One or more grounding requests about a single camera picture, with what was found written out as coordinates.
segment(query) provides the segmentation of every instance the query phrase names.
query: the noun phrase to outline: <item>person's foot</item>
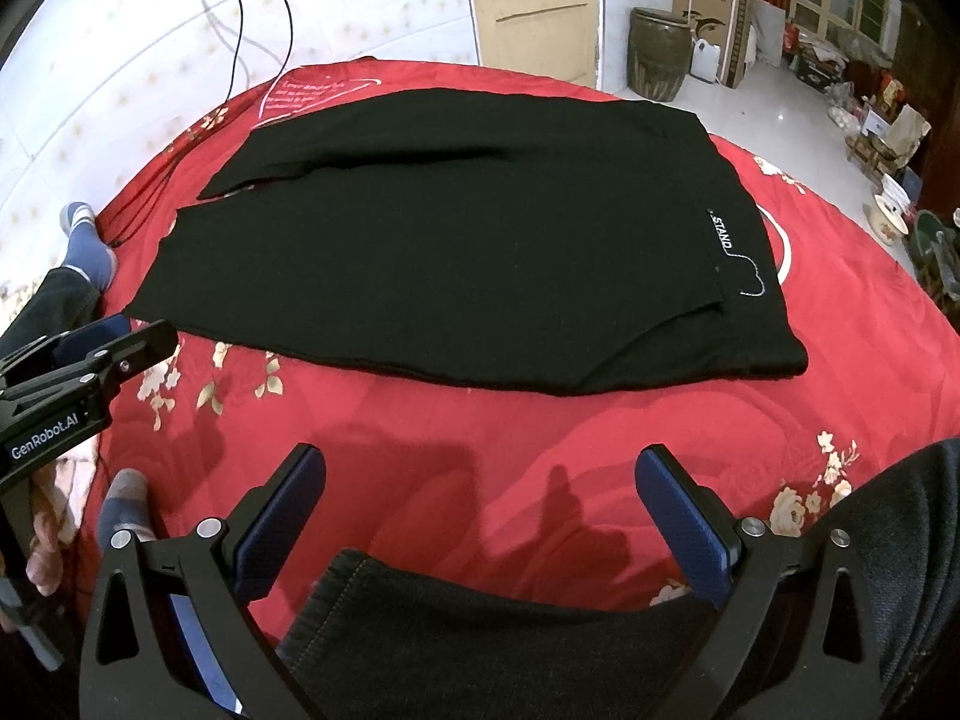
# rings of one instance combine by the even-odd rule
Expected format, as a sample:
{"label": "person's foot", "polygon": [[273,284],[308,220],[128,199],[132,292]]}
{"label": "person's foot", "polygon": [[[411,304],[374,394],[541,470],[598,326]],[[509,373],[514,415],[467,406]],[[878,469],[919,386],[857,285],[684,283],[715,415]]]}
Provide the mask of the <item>person's foot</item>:
{"label": "person's foot", "polygon": [[97,544],[109,549],[117,531],[133,531],[141,541],[155,541],[147,508],[147,477],[134,469],[123,469],[113,477],[97,518]]}
{"label": "person's foot", "polygon": [[117,274],[117,258],[97,234],[96,215],[85,202],[61,208],[61,230],[68,237],[64,268],[77,271],[100,292],[107,290]]}

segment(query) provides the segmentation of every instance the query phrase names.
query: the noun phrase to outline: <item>red bedspread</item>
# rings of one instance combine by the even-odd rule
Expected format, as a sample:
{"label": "red bedspread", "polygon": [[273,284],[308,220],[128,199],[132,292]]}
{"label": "red bedspread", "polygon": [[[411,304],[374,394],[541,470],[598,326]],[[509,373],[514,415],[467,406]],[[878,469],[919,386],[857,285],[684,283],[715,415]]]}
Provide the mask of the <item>red bedspread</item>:
{"label": "red bedspread", "polygon": [[[107,310],[133,297],[176,209],[194,202],[258,122],[429,86],[610,99],[454,65],[357,61],[292,71],[265,105],[264,89],[251,90],[187,130],[102,214],[107,240],[136,230],[117,251]],[[295,443],[323,450],[325,497],[274,591],[253,605],[263,630],[280,637],[346,546],[515,598],[639,608],[661,589],[669,594],[665,586],[683,578],[632,480],[637,453],[652,442],[669,446],[733,512],[798,533],[889,464],[960,432],[960,341],[933,303],[832,205],[714,141],[773,220],[790,322],[810,355],[803,376],[558,398],[336,370],[241,347],[224,354],[184,335],[170,365],[114,402],[79,539],[80,600],[95,583],[92,534],[107,476],[122,466],[147,474],[160,531],[177,536],[226,515]],[[264,239],[270,234],[267,225]],[[250,310],[266,303],[252,295]]]}

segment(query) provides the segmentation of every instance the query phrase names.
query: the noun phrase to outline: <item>blue gripper pad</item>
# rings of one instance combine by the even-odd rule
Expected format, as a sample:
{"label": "blue gripper pad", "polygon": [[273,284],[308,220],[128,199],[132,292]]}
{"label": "blue gripper pad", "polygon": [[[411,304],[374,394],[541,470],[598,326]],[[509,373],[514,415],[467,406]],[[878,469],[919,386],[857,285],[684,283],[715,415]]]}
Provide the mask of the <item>blue gripper pad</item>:
{"label": "blue gripper pad", "polygon": [[665,447],[640,452],[634,480],[693,594],[721,608],[733,588],[733,567],[730,552],[700,510],[697,485]]}
{"label": "blue gripper pad", "polygon": [[116,341],[127,333],[130,333],[130,320],[123,314],[98,319],[97,322],[91,322],[61,338],[54,350],[54,362],[57,367],[73,365],[94,349]]}
{"label": "blue gripper pad", "polygon": [[233,595],[241,603],[265,598],[323,494],[326,465],[320,450],[301,445],[301,456],[237,545]]}

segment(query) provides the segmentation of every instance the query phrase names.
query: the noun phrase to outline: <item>cream flower print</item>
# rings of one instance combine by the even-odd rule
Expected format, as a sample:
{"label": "cream flower print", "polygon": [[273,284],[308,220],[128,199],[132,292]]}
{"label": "cream flower print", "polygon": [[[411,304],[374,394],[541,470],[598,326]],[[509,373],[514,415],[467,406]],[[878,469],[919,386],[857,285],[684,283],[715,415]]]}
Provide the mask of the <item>cream flower print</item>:
{"label": "cream flower print", "polygon": [[836,452],[830,452],[827,460],[827,467],[824,469],[823,480],[828,485],[834,484],[840,478],[843,472],[843,466],[840,464],[840,456]]}
{"label": "cream flower print", "polygon": [[162,424],[160,417],[162,410],[166,409],[167,412],[171,412],[176,405],[174,399],[164,397],[160,390],[163,388],[169,391],[179,383],[181,374],[176,369],[176,360],[178,360],[182,348],[184,348],[184,345],[178,343],[170,357],[143,372],[143,380],[140,382],[140,389],[137,391],[136,398],[141,401],[150,398],[150,408],[154,411],[155,431],[159,430]]}
{"label": "cream flower print", "polygon": [[171,412],[176,405],[176,401],[171,397],[165,398],[159,392],[150,399],[150,408],[154,410],[154,432],[160,429],[162,420],[160,419],[160,410],[166,409]]}
{"label": "cream flower print", "polygon": [[223,416],[224,404],[217,399],[217,383],[207,382],[197,395],[197,410],[202,409],[206,404],[210,404],[213,413],[217,416]]}
{"label": "cream flower print", "polygon": [[232,343],[217,341],[216,346],[213,347],[213,367],[219,368],[219,370],[223,369],[224,360],[227,359],[227,352],[229,352],[231,346],[233,346]]}
{"label": "cream flower print", "polygon": [[852,492],[853,487],[851,486],[850,482],[844,479],[835,488],[833,488],[833,496],[830,498],[830,508],[832,509]]}
{"label": "cream flower print", "polygon": [[803,500],[793,488],[784,488],[774,499],[774,508],[770,512],[770,530],[777,536],[800,536],[806,509]]}
{"label": "cream flower print", "polygon": [[[850,442],[849,449],[845,449],[842,452],[837,452],[835,449],[833,449],[832,443],[830,443],[829,446],[830,456],[827,458],[827,467],[824,469],[824,472],[817,477],[817,481],[814,483],[815,485],[819,485],[819,483],[823,482],[825,485],[830,485],[833,487],[833,485],[837,483],[838,479],[846,478],[847,466],[860,457],[860,453],[856,451],[855,440]],[[827,453],[827,450],[825,449],[821,449],[821,451],[824,454]]]}
{"label": "cream flower print", "polygon": [[680,598],[680,596],[688,594],[689,591],[690,587],[687,584],[681,584],[675,579],[668,579],[667,584],[661,587],[659,593],[650,599],[650,605],[654,607],[657,604],[664,603],[664,601],[672,601],[674,598]]}
{"label": "cream flower print", "polygon": [[822,454],[826,455],[829,452],[833,451],[833,434],[828,433],[826,430],[817,436],[817,443],[820,445],[820,451]]}
{"label": "cream flower print", "polygon": [[140,383],[136,399],[146,400],[154,392],[160,392],[160,385],[166,380],[168,370],[170,370],[170,365],[166,360],[163,360],[143,371],[143,381]]}
{"label": "cream flower print", "polygon": [[757,163],[757,167],[760,168],[764,175],[779,175],[779,177],[781,177],[787,184],[796,187],[800,194],[806,194],[806,189],[803,189],[803,184],[800,184],[800,182],[793,176],[786,175],[786,173],[776,165],[767,162],[763,157],[758,156],[754,156],[754,162]]}
{"label": "cream flower print", "polygon": [[207,114],[203,117],[203,122],[200,122],[200,129],[213,129],[217,127],[218,124],[222,124],[227,117],[227,111],[229,111],[229,108],[224,106],[217,108],[213,113]]}
{"label": "cream flower print", "polygon": [[267,380],[253,391],[257,398],[263,397],[264,392],[270,392],[275,395],[283,394],[283,382],[280,376],[277,376],[277,370],[280,370],[280,358],[272,352],[267,352]]}
{"label": "cream flower print", "polygon": [[822,504],[822,502],[823,500],[820,498],[820,494],[817,493],[816,490],[813,490],[813,493],[810,493],[810,495],[806,497],[806,510],[810,512],[810,514],[819,514],[820,504]]}

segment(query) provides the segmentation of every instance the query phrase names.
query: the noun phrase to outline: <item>white tile floor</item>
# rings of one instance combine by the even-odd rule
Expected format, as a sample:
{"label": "white tile floor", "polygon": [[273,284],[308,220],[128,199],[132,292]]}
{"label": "white tile floor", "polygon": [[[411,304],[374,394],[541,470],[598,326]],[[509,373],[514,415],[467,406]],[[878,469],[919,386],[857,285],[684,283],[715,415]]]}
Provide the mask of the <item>white tile floor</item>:
{"label": "white tile floor", "polygon": [[[640,97],[625,89],[624,100]],[[874,236],[863,206],[874,190],[855,163],[847,162],[843,133],[827,117],[827,100],[796,79],[786,66],[757,62],[737,89],[687,76],[672,103],[695,113],[708,132],[720,135],[790,173]],[[887,247],[909,274],[902,242]]]}

